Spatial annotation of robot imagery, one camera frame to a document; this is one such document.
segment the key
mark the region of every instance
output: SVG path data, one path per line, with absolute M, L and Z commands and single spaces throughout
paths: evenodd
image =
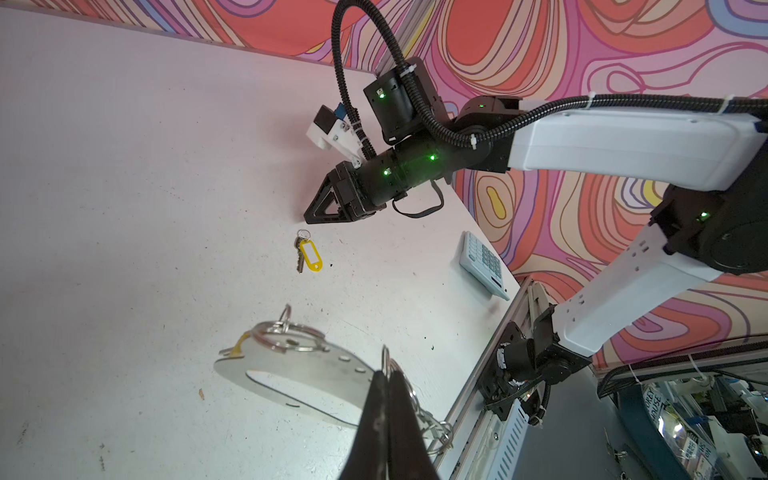
M 296 271 L 299 273 L 302 273 L 304 271 L 304 254 L 301 253 L 301 249 L 299 248 L 299 245 L 304 241 L 302 237 L 296 237 L 296 241 L 293 242 L 293 246 L 296 248 L 296 251 L 299 252 L 299 265 L 296 267 Z

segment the yellow key tag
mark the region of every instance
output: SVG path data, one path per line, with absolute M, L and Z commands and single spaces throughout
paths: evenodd
M 299 243 L 301 254 L 304 255 L 304 261 L 310 270 L 313 272 L 319 272 L 323 268 L 323 259 L 320 258 L 320 254 L 315 247 L 315 243 L 312 240 L 302 240 Z

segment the calculator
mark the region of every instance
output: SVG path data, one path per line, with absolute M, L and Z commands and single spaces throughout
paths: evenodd
M 464 270 L 480 280 L 480 283 L 485 285 L 489 292 L 504 300 L 509 300 L 509 295 L 504 291 L 502 280 L 502 261 L 496 252 L 491 252 L 469 232 L 464 232 L 464 249 L 459 263 L 464 267 Z

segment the white tabletop surface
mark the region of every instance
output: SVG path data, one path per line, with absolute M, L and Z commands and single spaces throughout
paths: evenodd
M 213 370 L 285 303 L 371 365 L 387 344 L 444 417 L 508 302 L 459 266 L 483 237 L 445 185 L 421 220 L 309 226 L 325 267 L 296 272 L 338 98 L 326 66 L 0 8 L 0 478 L 336 478 L 353 430 Z

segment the gray floor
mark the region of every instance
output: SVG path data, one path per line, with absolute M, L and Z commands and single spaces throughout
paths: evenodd
M 585 478 L 610 480 L 621 470 L 605 446 L 605 431 L 619 449 L 633 445 L 610 399 L 598 399 L 597 380 L 583 369 L 552 387 L 541 428 L 531 428 L 523 444 L 514 480 Z M 646 475 L 632 480 L 645 480 Z

